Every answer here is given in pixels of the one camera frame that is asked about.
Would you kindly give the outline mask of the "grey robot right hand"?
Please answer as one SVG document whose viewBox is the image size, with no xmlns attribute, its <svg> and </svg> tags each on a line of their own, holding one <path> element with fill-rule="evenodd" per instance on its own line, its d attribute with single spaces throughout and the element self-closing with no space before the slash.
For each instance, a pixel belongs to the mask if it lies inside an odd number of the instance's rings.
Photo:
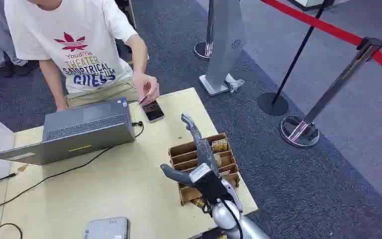
<svg viewBox="0 0 382 239">
<path fill-rule="evenodd" d="M 201 133 L 192 118 L 182 113 L 181 120 L 191 133 L 197 153 L 197 167 L 190 173 L 178 171 L 167 164 L 161 164 L 164 175 L 178 183 L 197 189 L 210 205 L 216 205 L 218 200 L 229 200 L 238 209 L 242 209 L 236 191 L 223 179 L 218 170 L 213 151 L 207 139 Z"/>
</svg>

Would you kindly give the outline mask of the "person's left hand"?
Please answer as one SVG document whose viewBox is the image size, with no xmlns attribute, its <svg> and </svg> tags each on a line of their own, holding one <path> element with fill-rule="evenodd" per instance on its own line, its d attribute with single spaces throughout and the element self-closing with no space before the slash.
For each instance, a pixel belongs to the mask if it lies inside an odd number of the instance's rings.
<svg viewBox="0 0 382 239">
<path fill-rule="evenodd" d="M 150 75 L 134 72 L 132 83 L 137 90 L 140 104 L 145 106 L 160 96 L 158 80 Z"/>
</svg>

